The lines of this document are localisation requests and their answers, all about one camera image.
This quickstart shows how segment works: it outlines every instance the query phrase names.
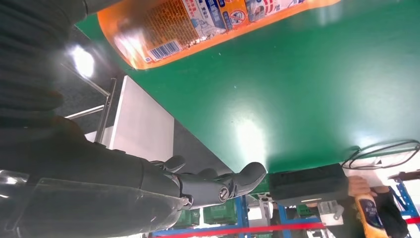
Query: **clear plastic cover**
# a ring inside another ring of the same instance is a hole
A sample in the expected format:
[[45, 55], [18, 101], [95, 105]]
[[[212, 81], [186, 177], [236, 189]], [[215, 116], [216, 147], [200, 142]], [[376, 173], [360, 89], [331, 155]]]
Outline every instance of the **clear plastic cover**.
[[1, 237], [111, 238], [163, 230], [184, 201], [131, 187], [44, 178], [20, 187]]
[[29, 175], [0, 170], [0, 227], [8, 230], [9, 221], [17, 216], [22, 200], [22, 188]]

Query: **red barrier tape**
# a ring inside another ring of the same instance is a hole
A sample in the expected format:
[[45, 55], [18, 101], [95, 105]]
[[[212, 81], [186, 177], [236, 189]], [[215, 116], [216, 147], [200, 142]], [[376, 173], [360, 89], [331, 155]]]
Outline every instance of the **red barrier tape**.
[[[406, 219], [407, 224], [418, 224], [420, 223], [420, 217]], [[261, 233], [281, 230], [309, 230], [309, 229], [322, 229], [325, 228], [322, 223], [306, 223], [306, 224], [287, 224], [287, 225], [276, 225], [268, 227], [245, 227], [245, 228], [233, 228], [218, 231], [205, 231], [205, 232], [191, 232], [188, 234], [168, 235], [164, 237], [168, 238], [189, 238], [189, 237], [210, 237], [217, 235], [229, 235], [238, 233]]]

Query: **yellow bottle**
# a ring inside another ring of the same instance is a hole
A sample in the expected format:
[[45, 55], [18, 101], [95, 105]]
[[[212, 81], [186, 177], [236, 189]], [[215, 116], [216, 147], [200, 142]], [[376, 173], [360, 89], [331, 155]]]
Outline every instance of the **yellow bottle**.
[[375, 200], [369, 194], [355, 197], [366, 238], [388, 238], [376, 209]]

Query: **black device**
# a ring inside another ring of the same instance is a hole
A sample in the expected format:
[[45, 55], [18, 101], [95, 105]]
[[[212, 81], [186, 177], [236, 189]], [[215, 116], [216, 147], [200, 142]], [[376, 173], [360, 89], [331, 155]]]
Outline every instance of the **black device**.
[[269, 190], [282, 206], [342, 199], [349, 182], [339, 164], [269, 175]]

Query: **plastic bottle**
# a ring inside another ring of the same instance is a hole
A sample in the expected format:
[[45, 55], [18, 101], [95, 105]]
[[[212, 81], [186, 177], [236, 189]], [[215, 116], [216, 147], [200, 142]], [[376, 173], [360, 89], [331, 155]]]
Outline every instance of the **plastic bottle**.
[[376, 209], [375, 200], [369, 194], [355, 197], [366, 238], [388, 238]]
[[124, 0], [98, 13], [133, 68], [161, 66], [302, 11], [340, 0]]

